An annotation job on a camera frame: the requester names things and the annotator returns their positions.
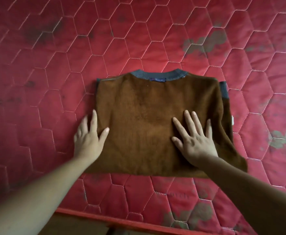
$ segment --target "brown sweater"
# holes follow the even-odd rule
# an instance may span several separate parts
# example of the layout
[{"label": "brown sweater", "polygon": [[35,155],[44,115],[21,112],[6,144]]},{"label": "brown sweater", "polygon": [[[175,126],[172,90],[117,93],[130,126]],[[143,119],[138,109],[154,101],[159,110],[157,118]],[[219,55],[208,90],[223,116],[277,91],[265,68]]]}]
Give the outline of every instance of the brown sweater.
[{"label": "brown sweater", "polygon": [[[222,92],[227,97],[225,86]],[[211,119],[219,157],[247,171],[232,143],[229,99],[222,98],[215,78],[186,73],[165,80],[128,73],[98,84],[98,133],[106,127],[110,131],[101,156],[85,172],[207,177],[184,159],[170,139],[180,138],[173,117],[186,126],[184,110],[195,111],[204,129]]]}]

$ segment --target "left hand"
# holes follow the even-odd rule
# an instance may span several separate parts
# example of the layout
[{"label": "left hand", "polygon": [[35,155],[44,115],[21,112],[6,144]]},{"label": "left hand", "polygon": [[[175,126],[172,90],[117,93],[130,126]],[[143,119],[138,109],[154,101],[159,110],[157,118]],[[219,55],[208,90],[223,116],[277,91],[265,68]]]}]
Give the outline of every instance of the left hand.
[{"label": "left hand", "polygon": [[109,128],[104,129],[99,139],[97,136],[97,113],[93,110],[90,130],[87,127],[87,115],[82,119],[74,135],[74,157],[92,164],[101,154]]}]

